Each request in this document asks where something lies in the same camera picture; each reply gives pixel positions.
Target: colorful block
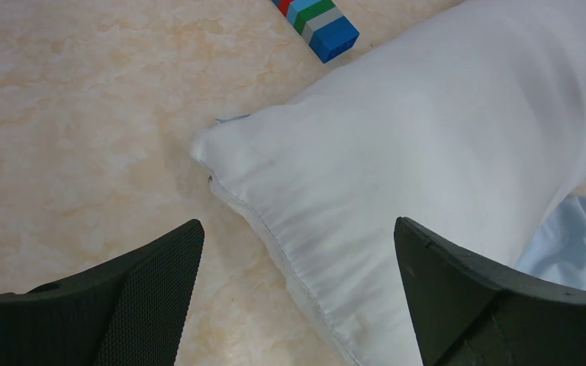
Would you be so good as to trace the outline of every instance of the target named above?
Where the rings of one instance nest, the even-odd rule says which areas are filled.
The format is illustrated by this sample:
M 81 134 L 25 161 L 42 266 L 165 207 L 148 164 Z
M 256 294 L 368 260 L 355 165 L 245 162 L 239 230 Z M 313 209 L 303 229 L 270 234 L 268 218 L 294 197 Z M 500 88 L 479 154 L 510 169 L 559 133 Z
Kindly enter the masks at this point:
M 332 0 L 272 0 L 320 61 L 351 48 L 360 35 Z

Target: blue block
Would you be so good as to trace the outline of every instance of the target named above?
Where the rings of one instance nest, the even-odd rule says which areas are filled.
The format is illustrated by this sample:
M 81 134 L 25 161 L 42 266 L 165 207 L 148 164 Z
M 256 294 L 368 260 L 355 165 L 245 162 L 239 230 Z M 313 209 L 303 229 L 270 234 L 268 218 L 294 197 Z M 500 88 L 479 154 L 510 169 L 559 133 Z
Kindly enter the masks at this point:
M 309 47 L 322 63 L 327 63 L 351 48 L 359 35 L 358 30 L 347 18 L 341 17 L 316 30 Z
M 295 25 L 295 19 L 298 17 L 298 13 L 319 1 L 320 0 L 293 0 L 293 2 L 288 6 L 288 13 L 286 13 L 286 19 L 288 20 L 288 23 Z

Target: beige marbled surface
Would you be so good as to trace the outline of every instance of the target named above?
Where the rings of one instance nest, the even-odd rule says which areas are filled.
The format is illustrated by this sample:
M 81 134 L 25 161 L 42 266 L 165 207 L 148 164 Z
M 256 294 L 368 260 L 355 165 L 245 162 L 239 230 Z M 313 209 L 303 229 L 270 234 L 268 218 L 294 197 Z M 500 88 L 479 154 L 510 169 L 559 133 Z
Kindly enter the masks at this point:
M 0 292 L 196 217 L 206 243 L 177 364 L 342 364 L 188 157 L 216 117 L 282 103 L 458 0 L 335 2 L 362 35 L 322 65 L 270 0 L 0 0 Z

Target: wrinkled blue cloth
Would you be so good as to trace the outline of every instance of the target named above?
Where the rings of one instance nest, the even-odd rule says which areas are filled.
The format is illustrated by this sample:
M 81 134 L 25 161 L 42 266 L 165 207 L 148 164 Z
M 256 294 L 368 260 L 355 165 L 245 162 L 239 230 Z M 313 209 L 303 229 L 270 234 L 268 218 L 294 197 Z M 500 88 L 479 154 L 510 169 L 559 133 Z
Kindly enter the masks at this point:
M 567 197 L 554 210 L 515 269 L 586 291 L 586 197 Z

